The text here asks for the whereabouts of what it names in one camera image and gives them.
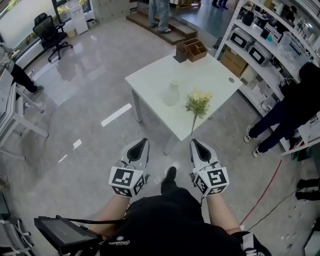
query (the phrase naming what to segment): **wooden desk organizer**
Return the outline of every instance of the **wooden desk organizer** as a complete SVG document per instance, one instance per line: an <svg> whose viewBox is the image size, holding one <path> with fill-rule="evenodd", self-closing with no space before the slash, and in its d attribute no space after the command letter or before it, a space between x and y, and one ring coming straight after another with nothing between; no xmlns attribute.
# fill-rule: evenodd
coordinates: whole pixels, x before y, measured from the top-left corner
<svg viewBox="0 0 320 256"><path fill-rule="evenodd" d="M184 45L187 47L187 50L188 50L187 58L191 62L200 60L201 58L207 55L207 52L208 52L207 48L197 38L184 41Z"/></svg>

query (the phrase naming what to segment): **forearm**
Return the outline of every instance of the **forearm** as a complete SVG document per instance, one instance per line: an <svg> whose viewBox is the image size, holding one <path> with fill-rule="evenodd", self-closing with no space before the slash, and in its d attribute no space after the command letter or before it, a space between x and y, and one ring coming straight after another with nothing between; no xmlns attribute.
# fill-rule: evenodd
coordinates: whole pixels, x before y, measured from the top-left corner
<svg viewBox="0 0 320 256"><path fill-rule="evenodd" d="M121 220L125 216L130 198L114 195L95 219L96 221ZM117 230L116 224L94 224L89 227L92 231L105 237L110 237Z"/></svg>
<svg viewBox="0 0 320 256"><path fill-rule="evenodd" d="M227 207L221 194L206 197L210 223L223 228L228 234L240 232L239 222Z"/></svg>

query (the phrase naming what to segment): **black jacket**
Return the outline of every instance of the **black jacket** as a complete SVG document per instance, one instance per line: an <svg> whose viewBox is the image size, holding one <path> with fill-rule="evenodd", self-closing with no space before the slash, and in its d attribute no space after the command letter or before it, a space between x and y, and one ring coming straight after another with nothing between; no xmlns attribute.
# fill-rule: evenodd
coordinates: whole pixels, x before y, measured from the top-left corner
<svg viewBox="0 0 320 256"><path fill-rule="evenodd" d="M320 111L320 68L307 62L299 70L301 82L288 92L283 104L290 118L304 125Z"/></svg>

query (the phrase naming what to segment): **office chair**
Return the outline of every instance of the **office chair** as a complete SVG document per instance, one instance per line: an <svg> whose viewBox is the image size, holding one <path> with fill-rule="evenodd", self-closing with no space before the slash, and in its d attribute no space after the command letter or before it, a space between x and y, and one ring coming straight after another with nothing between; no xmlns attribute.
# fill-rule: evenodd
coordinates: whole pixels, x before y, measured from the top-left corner
<svg viewBox="0 0 320 256"><path fill-rule="evenodd" d="M62 22L55 26L52 16L48 16L46 13L41 13L34 19L34 27L32 30L41 39L40 44L42 45L42 47L45 50L49 50L55 47L55 49L52 50L52 54L48 58L48 61L50 63L51 57L55 53L58 53L58 60L61 60L60 50L62 48L73 48L73 46L67 41L61 43L61 41L67 37L67 33L65 33L63 29L63 26L65 24L66 23Z"/></svg>

